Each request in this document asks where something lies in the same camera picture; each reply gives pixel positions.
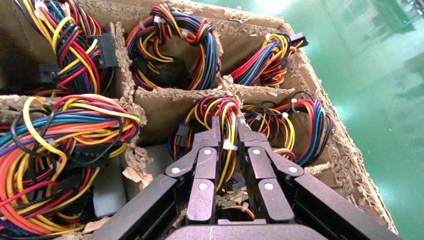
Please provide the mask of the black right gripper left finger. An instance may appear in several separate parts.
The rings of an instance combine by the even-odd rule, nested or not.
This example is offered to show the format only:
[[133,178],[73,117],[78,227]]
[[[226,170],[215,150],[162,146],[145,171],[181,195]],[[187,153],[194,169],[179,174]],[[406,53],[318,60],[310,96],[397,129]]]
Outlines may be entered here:
[[165,169],[165,174],[180,182],[190,180],[186,210],[187,223],[214,223],[216,182],[220,167],[221,131],[214,116],[211,129],[196,133],[191,150]]

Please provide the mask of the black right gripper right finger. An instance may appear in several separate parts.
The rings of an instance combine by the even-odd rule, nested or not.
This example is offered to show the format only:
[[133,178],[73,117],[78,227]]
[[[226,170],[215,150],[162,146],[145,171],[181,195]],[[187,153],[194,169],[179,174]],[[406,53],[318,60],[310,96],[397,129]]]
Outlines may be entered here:
[[238,117],[238,158],[254,215],[268,224],[292,222],[295,215],[279,177],[299,177],[304,174],[302,167],[274,152],[266,135],[252,131],[242,116]]

